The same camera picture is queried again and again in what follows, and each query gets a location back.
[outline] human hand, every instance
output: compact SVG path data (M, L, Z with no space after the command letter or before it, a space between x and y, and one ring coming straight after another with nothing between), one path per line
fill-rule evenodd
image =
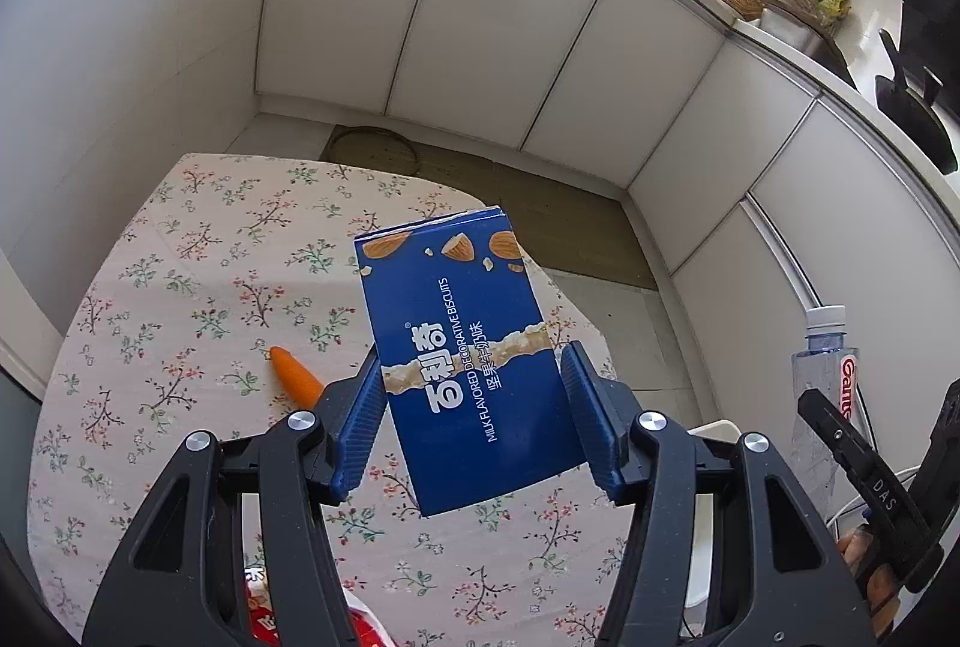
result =
M867 548L874 537L869 532L861 531L857 528L848 534L842 535L837 541L837 549L843 555L851 573L856 574L863 556L867 554ZM889 565L882 565L870 576L867 581L867 602L870 604L870 610L873 612L878 607L880 610L874 614L874 636L880 636L886 631L896 617L899 610L899 597L896 596L896 579L894 572Z

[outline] blue biscuit box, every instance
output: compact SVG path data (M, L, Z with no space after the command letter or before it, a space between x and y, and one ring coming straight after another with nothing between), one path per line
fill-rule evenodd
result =
M584 461L520 246L499 208L355 240L419 509L449 511Z

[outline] metal screw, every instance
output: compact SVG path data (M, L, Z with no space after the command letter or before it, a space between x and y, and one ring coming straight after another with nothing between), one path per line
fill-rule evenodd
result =
M640 427L652 431L663 430L666 427L666 417L660 412L643 412L640 415Z
M200 449L206 449L208 446L210 446L210 434L205 431L198 430L186 436L186 448L191 452L199 452Z
M770 441L760 433L748 433L743 439L743 445L751 452L766 452L770 448Z
M306 430L312 428L313 423L317 421L311 412L293 412L287 417L287 424L294 430Z

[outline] white bottle cap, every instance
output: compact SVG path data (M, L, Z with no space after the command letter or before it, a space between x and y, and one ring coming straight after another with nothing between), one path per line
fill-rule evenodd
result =
M819 306L806 312L806 335L823 336L847 332L845 306Z

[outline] table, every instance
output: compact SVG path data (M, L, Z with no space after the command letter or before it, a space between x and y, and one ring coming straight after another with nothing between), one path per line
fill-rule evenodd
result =
M90 284L40 412L30 551L72 634L184 436L258 434L292 410L269 346L325 383L363 362L373 336L353 236L480 207L432 182L318 161L187 154L176 164ZM613 376L603 337L525 262L555 345L582 340ZM248 564L263 562L257 516L245 496ZM344 586L404 647L592 644L630 517L584 465L421 518L389 411L363 484L325 511Z

